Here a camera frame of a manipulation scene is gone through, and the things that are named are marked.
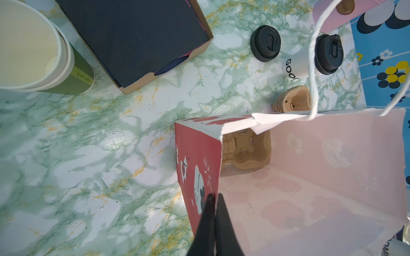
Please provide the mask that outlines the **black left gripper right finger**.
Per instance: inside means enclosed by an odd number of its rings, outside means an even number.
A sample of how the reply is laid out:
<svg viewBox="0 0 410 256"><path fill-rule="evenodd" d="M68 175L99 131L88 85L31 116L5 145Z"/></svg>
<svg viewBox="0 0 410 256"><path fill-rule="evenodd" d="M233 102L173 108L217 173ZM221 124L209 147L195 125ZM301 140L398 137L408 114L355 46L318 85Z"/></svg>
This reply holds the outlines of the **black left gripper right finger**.
<svg viewBox="0 0 410 256"><path fill-rule="evenodd" d="M218 195L216 203L216 255L244 256L239 245L233 225L222 194Z"/></svg>

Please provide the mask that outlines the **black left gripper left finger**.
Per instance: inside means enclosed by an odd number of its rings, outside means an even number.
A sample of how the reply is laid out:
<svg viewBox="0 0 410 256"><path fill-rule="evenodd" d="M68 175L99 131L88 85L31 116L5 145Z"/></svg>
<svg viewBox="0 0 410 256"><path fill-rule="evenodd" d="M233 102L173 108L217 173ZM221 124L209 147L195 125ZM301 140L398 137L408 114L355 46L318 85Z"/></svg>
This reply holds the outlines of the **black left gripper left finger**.
<svg viewBox="0 0 410 256"><path fill-rule="evenodd" d="M209 194L187 256L214 256L215 239L215 197Z"/></svg>

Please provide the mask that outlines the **brown pulp cup carrier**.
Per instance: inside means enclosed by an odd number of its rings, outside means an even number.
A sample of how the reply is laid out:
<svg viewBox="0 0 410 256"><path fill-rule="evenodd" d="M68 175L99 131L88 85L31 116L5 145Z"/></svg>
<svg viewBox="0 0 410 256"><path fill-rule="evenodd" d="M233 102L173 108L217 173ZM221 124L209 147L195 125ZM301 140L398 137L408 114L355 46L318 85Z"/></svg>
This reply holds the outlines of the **brown pulp cup carrier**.
<svg viewBox="0 0 410 256"><path fill-rule="evenodd" d="M278 113L310 111L310 90L303 85L290 88L280 93L271 107Z"/></svg>
<svg viewBox="0 0 410 256"><path fill-rule="evenodd" d="M239 170L260 169L270 163L270 158L269 131L256 134L244 129L223 135L222 167L230 164Z"/></svg>

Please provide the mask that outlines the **red white paper gift bag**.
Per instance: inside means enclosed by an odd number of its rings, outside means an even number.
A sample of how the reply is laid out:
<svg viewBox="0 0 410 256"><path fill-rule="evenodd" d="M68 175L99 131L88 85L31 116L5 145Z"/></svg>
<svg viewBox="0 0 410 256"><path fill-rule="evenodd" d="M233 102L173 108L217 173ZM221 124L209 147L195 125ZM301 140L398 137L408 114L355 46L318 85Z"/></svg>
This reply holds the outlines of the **red white paper gift bag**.
<svg viewBox="0 0 410 256"><path fill-rule="evenodd" d="M408 222L403 125L384 108L318 109L315 47L337 1L319 17L309 44L311 110L189 118L175 122L178 182L195 237L209 194L222 194L245 256L379 256ZM271 136L270 163L222 167L223 135Z"/></svg>

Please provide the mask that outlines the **black plastic cup lids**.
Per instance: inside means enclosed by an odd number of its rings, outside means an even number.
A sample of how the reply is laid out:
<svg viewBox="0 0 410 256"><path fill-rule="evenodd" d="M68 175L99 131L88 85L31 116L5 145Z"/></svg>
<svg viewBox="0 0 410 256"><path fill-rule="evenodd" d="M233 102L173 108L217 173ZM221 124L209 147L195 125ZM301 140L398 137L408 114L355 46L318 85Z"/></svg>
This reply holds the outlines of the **black plastic cup lids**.
<svg viewBox="0 0 410 256"><path fill-rule="evenodd" d="M251 35L250 48L256 59L267 63L278 56L281 37L275 28L268 25L260 26Z"/></svg>

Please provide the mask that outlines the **white paper coffee cup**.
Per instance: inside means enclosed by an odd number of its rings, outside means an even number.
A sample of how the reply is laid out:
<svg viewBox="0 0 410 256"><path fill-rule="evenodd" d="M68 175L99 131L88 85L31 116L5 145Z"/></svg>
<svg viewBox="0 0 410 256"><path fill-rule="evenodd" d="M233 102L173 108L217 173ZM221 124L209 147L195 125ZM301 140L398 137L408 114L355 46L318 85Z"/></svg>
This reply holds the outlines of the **white paper coffee cup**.
<svg viewBox="0 0 410 256"><path fill-rule="evenodd" d="M283 65L283 73L289 80L304 79L309 76L309 47L303 47L300 51L286 59ZM344 50L340 35L323 34L317 38L315 47L315 74L334 74L342 65Z"/></svg>

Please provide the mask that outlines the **white green paper cup stack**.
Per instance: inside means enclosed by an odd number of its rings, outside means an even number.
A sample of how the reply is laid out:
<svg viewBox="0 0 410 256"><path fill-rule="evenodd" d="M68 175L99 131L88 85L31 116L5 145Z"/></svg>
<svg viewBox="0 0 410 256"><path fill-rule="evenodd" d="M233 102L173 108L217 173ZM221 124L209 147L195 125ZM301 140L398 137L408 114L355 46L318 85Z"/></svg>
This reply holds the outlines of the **white green paper cup stack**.
<svg viewBox="0 0 410 256"><path fill-rule="evenodd" d="M1 88L81 95L94 71L47 17L20 1L1 1Z"/></svg>

